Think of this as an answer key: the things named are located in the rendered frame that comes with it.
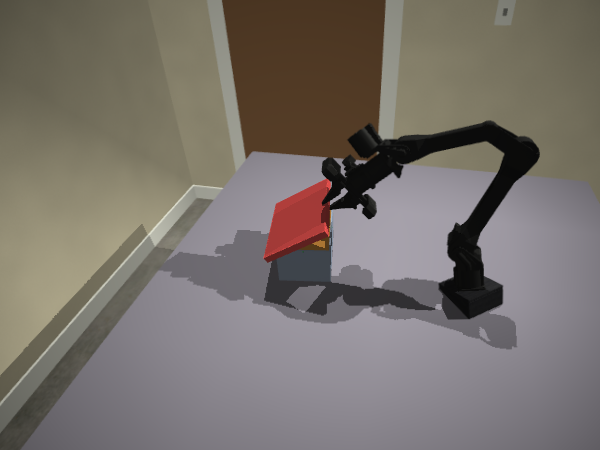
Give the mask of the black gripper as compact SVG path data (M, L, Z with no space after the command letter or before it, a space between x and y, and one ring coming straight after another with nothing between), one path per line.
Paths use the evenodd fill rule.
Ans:
M368 219L371 219L377 213L376 202L368 194L363 195L364 198L362 193L370 188L372 190L376 188L375 184L378 182L371 177L365 164L362 163L359 166L360 168L345 178L341 174L341 166L333 158L327 158L322 162L321 172L332 182L332 187L334 187L334 189L331 187L323 199L322 205L340 195L341 190L345 188L348 192L342 198L332 203L330 205L330 210L343 208L353 208L356 210L357 205L362 204L364 207L366 206L362 209L362 213Z

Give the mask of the red rectangular slab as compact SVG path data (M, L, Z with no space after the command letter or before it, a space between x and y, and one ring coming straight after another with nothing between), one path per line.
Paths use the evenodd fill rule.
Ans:
M264 259L271 262L329 236L331 188L326 178L278 203L270 227Z

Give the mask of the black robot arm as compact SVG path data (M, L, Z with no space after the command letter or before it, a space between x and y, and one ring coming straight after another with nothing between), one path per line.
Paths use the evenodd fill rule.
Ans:
M391 173L400 178L404 166L399 164L408 164L438 151L487 141L504 153L497 175L470 217L462 225L456 222L456 228L454 226L447 240L447 254L456 263L453 272L458 291L485 290L484 264L477 242L513 184L538 161L540 152L533 140L526 136L518 137L494 121L432 135L405 135L384 140L369 123L347 140L360 157L369 158L379 152L365 163L367 171L377 182Z

